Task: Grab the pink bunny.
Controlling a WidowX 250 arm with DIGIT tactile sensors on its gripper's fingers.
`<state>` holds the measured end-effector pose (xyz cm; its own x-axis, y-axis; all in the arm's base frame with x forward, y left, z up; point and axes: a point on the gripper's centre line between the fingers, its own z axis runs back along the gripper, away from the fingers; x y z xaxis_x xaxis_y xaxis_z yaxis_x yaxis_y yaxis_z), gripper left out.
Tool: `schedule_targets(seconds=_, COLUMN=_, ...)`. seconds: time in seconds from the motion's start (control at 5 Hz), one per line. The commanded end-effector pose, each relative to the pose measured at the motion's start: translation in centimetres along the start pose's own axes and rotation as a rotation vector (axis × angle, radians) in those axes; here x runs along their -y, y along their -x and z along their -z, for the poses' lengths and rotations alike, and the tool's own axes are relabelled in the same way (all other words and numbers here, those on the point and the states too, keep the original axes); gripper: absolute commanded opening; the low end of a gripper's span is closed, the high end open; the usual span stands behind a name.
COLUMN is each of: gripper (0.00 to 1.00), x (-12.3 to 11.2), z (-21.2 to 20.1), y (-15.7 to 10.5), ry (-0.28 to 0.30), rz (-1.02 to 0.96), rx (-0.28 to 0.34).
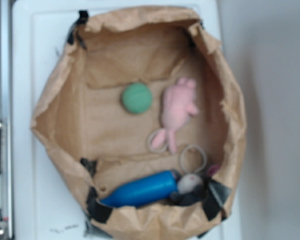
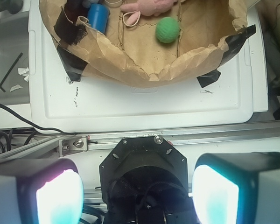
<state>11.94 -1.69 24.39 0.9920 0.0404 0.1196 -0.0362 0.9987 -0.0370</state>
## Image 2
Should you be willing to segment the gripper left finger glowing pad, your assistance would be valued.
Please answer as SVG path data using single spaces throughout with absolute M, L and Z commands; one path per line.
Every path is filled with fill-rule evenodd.
M 0 159 L 0 224 L 77 224 L 84 188 L 69 159 Z

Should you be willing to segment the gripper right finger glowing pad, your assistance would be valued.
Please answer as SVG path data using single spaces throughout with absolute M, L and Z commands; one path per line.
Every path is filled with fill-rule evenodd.
M 202 224 L 280 224 L 280 152 L 202 154 L 192 197 Z

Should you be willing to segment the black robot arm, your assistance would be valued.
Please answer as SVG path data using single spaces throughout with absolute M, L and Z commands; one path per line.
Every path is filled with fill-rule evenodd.
M 99 165 L 102 201 L 84 199 L 70 159 L 0 154 L 0 224 L 280 224 L 280 152 L 187 158 L 155 137 L 122 139 Z

